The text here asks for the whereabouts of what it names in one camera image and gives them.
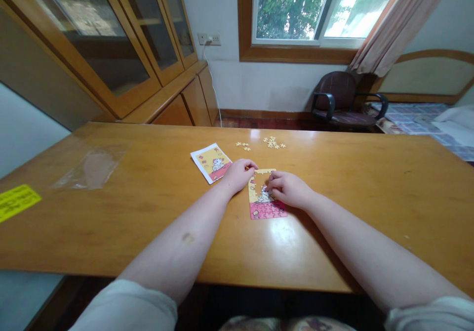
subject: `headboard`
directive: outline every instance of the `headboard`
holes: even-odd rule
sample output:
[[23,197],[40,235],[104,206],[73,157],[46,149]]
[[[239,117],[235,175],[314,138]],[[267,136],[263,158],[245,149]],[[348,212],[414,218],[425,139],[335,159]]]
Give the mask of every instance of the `headboard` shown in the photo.
[[473,84],[474,54],[430,49],[402,55],[369,92],[385,94],[391,102],[454,104]]

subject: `puzzle picture card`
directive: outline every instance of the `puzzle picture card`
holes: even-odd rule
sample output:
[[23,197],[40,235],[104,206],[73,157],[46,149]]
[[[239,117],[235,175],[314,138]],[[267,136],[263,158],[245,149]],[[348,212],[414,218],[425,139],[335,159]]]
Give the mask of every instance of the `puzzle picture card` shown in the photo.
[[271,190],[266,191],[266,181],[274,170],[258,169],[248,182],[248,200],[252,220],[288,216],[285,204],[278,200]]
[[191,158],[209,184],[222,178],[232,164],[232,161],[222,152],[217,143],[192,152]]

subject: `dark brown chair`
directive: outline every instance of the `dark brown chair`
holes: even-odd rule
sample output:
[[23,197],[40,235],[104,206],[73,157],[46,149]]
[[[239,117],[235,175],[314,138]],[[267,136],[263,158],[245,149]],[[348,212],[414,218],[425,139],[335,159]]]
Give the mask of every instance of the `dark brown chair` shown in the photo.
[[[341,127],[365,128],[374,126],[377,120],[385,116],[389,100],[382,94],[357,94],[354,77],[347,72],[332,72],[321,78],[313,90],[311,112],[318,118]],[[377,96],[382,109],[376,116],[352,111],[358,95]]]

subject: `yellow puzzle section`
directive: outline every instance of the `yellow puzzle section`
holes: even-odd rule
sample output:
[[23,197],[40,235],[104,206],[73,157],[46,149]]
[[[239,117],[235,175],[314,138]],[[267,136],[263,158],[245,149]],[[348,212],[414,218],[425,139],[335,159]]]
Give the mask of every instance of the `yellow puzzle section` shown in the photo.
[[229,163],[227,157],[222,153],[219,148],[211,148],[209,151],[205,151],[203,153],[199,153],[195,155],[195,158],[199,161],[202,167],[208,174],[213,173],[212,170],[214,160],[222,160],[221,164]]
[[4,222],[39,201],[41,201],[41,196],[26,184],[0,194],[0,222]]
[[262,175],[271,174],[274,170],[276,170],[276,169],[272,168],[272,169],[257,169],[257,170],[255,170],[255,177],[252,177],[248,181],[248,200],[249,200],[249,202],[256,203],[258,201],[258,196],[260,195],[260,190],[257,191],[257,189],[260,189],[262,184],[260,184],[257,188],[257,180],[260,180],[257,177],[260,174],[262,174]]

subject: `pink puzzle section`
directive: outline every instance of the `pink puzzle section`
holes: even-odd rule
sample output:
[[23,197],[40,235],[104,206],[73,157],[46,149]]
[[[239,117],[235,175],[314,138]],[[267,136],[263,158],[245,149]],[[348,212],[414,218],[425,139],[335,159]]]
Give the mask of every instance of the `pink puzzle section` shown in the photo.
[[274,217],[286,217],[285,204],[277,200],[271,203],[250,203],[250,218],[260,220]]
[[226,171],[229,169],[229,167],[231,166],[230,163],[226,163],[224,164],[224,166],[212,173],[209,173],[209,176],[211,177],[212,180],[217,180],[219,178],[222,178],[224,176],[224,174],[226,173]]

